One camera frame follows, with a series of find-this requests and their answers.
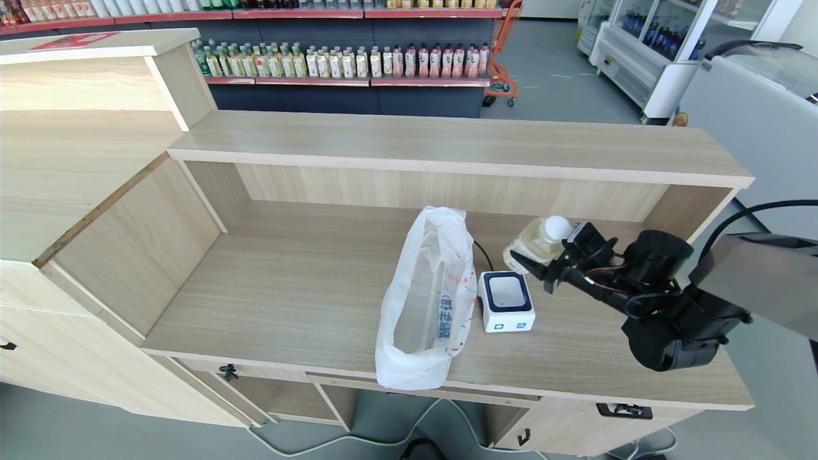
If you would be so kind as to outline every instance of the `black cable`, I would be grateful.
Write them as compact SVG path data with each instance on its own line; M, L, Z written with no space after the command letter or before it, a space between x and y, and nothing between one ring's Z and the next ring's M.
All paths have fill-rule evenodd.
M675 296L675 295L677 295L677 294L672 294L672 293L669 293L669 292L654 292L654 293L651 293L651 294L639 294L639 295L632 295L632 296L631 296L631 298L630 298L630 299L628 299L628 300L625 302L625 305L623 305L623 306L622 306L622 311L623 311L623 312L624 312L624 313L625 313L625 314L626 314L626 315L627 315L629 318L633 318L633 319L646 319L646 318L649 318L649 317L650 317L650 315L651 315L653 312L650 312L650 313L648 313L648 314L636 314L636 313L633 313L633 312L631 311L631 308L630 308L630 307L631 307L631 303L633 303L633 302L634 302L634 301L636 301L636 300L642 300L642 299L653 299L653 298L656 298L656 297L673 297L673 296Z
M704 256L707 255L708 252L710 252L710 248L713 246L713 243L716 242L716 238L718 238L721 232L724 232L724 229L727 228L728 225L735 222L736 220L739 220L746 215L751 215L752 213L757 211L773 210L775 208L789 208L794 206L818 206L818 200L773 201L771 203L764 203L762 205L750 206L746 210L741 210L731 215L730 217L727 218L727 220L719 224L719 226L716 227L715 230L713 230L713 233L710 234L710 237L708 238L707 242L704 243L702 253L699 255L699 262L704 260Z
M488 256L486 250L483 249L483 247L480 245L480 243L477 242L477 240L474 240L474 244L477 245L477 247L480 248L480 250L483 252L483 255L486 256L486 261L488 262L488 269L494 271L494 264L492 264L492 258Z
M595 250L594 252L591 253L591 255L587 256L585 259L583 259L581 262L579 262L577 264L577 266L582 265L582 264L586 263L588 260L591 260L591 259L595 258L603 250L613 249L614 246L616 246L617 241L619 241L619 238L616 238L616 237L613 237L613 238L607 240L604 245L600 246L600 248L598 250Z

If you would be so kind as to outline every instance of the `shopping cart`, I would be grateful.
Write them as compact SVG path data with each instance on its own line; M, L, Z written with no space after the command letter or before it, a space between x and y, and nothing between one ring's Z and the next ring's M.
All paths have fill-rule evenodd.
M497 56L506 48L511 31L523 10L523 0L514 0L507 9L503 10L503 19L497 38L494 41L492 57L488 61L488 73L492 76L491 85L484 93L486 98L508 97L508 106L513 107L519 94L519 86L511 78L511 73L503 65L497 63Z

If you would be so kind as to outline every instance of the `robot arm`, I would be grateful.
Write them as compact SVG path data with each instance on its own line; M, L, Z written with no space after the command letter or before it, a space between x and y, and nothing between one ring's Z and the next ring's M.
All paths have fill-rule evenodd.
M548 293L566 282L627 315L622 331L631 352L639 363L655 371L710 363L719 345L727 343L727 333L739 322L753 320L738 304L752 307L758 295L741 295L736 285L771 284L758 289L766 289L768 295L776 293L775 283L752 279L752 272L740 271L748 255L758 257L759 251L765 251L764 257L777 257L778 265L791 267L796 259L818 269L816 241L764 233L727 236L701 259L690 276L691 284L682 290L674 278L693 254L685 241L645 230L621 256L614 253L615 243L616 238L606 241L593 224L581 223L563 240L562 255L548 265L514 251L512 256L543 282ZM620 264L614 264L615 256L621 257ZM754 260L752 264L765 262Z

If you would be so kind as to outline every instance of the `gray floor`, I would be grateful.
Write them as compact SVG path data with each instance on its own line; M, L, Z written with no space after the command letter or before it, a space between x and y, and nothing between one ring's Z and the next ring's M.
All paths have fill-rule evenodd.
M505 62L524 87L515 108L505 101L485 110L488 118L636 123L639 111L608 80L593 74L576 52L571 23L521 22ZM730 208L720 219L735 211ZM732 232L752 231L738 222ZM697 241L697 249L703 241ZM684 268L689 271L692 262ZM737 327L727 346L757 407L746 413L707 412L674 426L679 446L671 459L814 458L818 441L818 377L806 339L757 319ZM431 400L363 392L353 433L378 440L401 439ZM482 408L464 404L483 438ZM341 435L331 426L282 422L260 430L284 450L305 449ZM439 405L420 424L450 459L535 460L533 453L487 453L478 448L459 413ZM177 422L126 413L32 390L0 385L0 458L30 460L121 460L173 458L210 460L279 458L242 429ZM643 445L661 447L666 432ZM300 458L361 460L398 458L402 448L381 448L346 440ZM550 455L552 460L572 457Z

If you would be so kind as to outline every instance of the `red shelf edge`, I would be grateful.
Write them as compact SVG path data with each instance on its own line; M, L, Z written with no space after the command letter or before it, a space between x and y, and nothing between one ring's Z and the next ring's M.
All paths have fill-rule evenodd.
M98 25L114 25L114 18L91 18L91 19L62 19L62 20L39 20L28 24L18 24L16 32L35 32L37 30L68 29L69 27L97 27Z
M501 8L395 8L365 10L364 17L371 19L389 18L494 18L503 15Z
M230 10L185 11L183 13L161 13L158 15L120 16L114 18L116 24L136 24L139 22L168 22L171 20L217 20L232 19Z
M277 85L293 85L293 86L355 86L368 87L370 79L274 79L274 78L256 78L256 84L277 84Z
M233 10L233 19L363 19L363 10Z
M255 80L248 77L204 77L208 84L255 84Z
M490 79L372 79L372 86L417 86L451 88L488 88Z

